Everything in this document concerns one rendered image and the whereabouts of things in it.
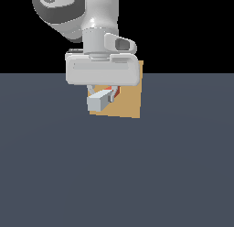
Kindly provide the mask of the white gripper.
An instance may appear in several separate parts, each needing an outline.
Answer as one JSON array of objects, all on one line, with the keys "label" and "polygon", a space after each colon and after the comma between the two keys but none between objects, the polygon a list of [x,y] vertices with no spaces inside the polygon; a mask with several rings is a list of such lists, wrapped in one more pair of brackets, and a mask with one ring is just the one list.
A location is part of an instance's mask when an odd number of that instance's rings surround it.
[{"label": "white gripper", "polygon": [[87,85],[90,94],[95,93],[95,85],[114,85],[110,103],[114,102],[118,86],[139,84],[139,61],[133,54],[111,54],[105,61],[92,60],[88,55],[68,54],[65,61],[68,84]]}]

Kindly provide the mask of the tan wooden box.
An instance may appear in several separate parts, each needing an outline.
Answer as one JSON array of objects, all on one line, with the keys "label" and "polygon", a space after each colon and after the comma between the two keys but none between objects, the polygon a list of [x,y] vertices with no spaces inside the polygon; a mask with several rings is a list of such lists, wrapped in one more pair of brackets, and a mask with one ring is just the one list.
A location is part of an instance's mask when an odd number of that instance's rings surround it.
[{"label": "tan wooden box", "polygon": [[101,112],[90,111],[90,114],[139,118],[141,95],[141,82],[137,86],[121,86],[113,103],[109,103]]}]

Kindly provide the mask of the grey and orange peg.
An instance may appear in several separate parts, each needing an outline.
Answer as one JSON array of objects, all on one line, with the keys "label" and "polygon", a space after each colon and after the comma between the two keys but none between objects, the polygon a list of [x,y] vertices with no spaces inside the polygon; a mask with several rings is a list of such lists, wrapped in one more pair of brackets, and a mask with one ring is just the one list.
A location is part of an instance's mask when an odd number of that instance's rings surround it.
[{"label": "grey and orange peg", "polygon": [[89,111],[101,112],[109,103],[112,87],[104,89],[87,97],[87,105]]}]

